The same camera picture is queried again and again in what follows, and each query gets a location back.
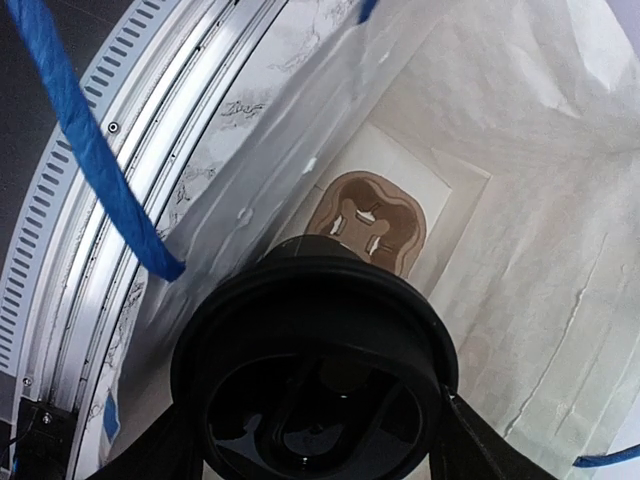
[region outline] black strap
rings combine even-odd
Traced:
[[[553,480],[512,448],[459,396],[444,395],[429,457],[433,480]]]

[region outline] blue rope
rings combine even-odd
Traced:
[[[125,242],[149,272],[173,281],[184,264],[166,249],[93,118],[42,0],[6,0],[80,169]]]
[[[364,23],[369,20],[369,17],[371,17],[373,9],[376,8],[377,4],[378,0],[362,0],[362,8],[360,9],[360,18],[358,19],[358,23]]]
[[[640,445],[635,445],[609,455],[584,455],[578,457],[573,462],[573,466],[578,468],[607,467],[638,457],[640,457]]]

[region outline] dark background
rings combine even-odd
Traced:
[[[44,0],[76,75],[124,14],[131,0]],[[0,272],[22,201],[56,124],[29,53],[0,2]]]

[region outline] black cylindrical object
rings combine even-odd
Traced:
[[[457,376],[424,297],[338,242],[303,236],[202,304],[172,391],[226,479],[399,479],[433,445]]]

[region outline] blue tape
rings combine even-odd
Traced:
[[[360,9],[360,19],[358,20],[358,23],[364,23],[369,20],[377,4],[378,0],[362,0],[362,8]]]
[[[51,12],[42,0],[6,0],[6,4],[38,68],[60,128],[105,212],[149,272],[175,280],[184,264],[166,249],[131,192],[78,85]]]
[[[120,431],[120,420],[118,418],[118,407],[116,406],[116,402],[113,399],[111,392],[109,392],[107,402],[104,406],[102,424],[104,426],[104,431],[107,434],[107,438],[109,439],[109,443],[113,443],[113,440]]]
[[[573,466],[578,468],[607,467],[638,457],[640,457],[640,445],[635,445],[609,455],[584,455],[578,457],[576,461],[573,462]]]

